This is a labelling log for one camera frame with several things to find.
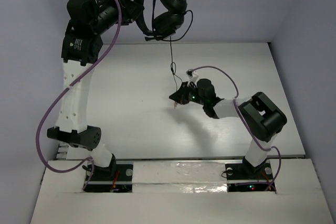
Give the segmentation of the black headphones with cable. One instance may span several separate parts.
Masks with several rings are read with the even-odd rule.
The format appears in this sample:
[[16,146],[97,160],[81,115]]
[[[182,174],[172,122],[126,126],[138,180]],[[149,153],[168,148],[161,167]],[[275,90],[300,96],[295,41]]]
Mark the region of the black headphones with cable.
[[[140,5],[144,5],[144,0],[134,0]],[[159,16],[155,16],[156,1],[152,0],[152,16],[151,28],[146,25],[144,12],[141,12],[136,19],[136,24],[145,35],[146,41],[156,40],[172,43],[181,40],[172,39],[172,36],[183,25],[184,17],[187,13],[193,14],[190,9],[187,9],[187,0],[160,0],[161,4],[167,9]]]

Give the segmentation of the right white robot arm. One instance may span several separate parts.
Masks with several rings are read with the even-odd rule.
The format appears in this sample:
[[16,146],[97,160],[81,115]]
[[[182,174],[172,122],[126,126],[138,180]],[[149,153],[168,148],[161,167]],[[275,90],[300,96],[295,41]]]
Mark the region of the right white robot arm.
[[196,83],[182,82],[169,99],[180,105],[190,102],[199,104],[212,119],[241,119],[252,137],[240,168],[246,177],[255,178],[261,173],[271,150],[281,156],[273,142],[287,124],[287,117],[263,92],[241,101],[237,98],[224,99],[217,96],[210,80],[200,79]]

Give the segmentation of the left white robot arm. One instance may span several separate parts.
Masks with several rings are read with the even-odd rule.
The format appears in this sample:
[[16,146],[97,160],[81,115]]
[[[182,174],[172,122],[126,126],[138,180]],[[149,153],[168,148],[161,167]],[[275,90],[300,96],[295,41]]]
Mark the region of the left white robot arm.
[[93,67],[103,42],[101,35],[113,25],[128,25],[139,16],[143,6],[132,0],[68,0],[70,16],[62,42],[65,95],[55,126],[47,137],[84,148],[90,152],[93,165],[85,170],[98,179],[113,180],[116,157],[101,142],[101,128],[87,123],[87,102]]

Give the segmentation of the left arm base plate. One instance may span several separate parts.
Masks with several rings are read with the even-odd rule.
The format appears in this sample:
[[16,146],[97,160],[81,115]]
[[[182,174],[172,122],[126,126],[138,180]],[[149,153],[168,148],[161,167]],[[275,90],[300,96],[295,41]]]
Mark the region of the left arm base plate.
[[116,172],[112,176],[103,176],[94,171],[84,191],[88,193],[131,193],[133,164],[116,164]]

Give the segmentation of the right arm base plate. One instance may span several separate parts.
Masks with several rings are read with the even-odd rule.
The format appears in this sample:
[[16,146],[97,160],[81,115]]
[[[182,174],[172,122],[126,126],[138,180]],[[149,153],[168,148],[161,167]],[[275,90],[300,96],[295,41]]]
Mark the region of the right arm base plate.
[[228,163],[221,177],[228,183],[228,192],[276,192],[275,179],[280,168],[280,165],[277,169],[272,168],[268,161],[257,167],[245,163]]

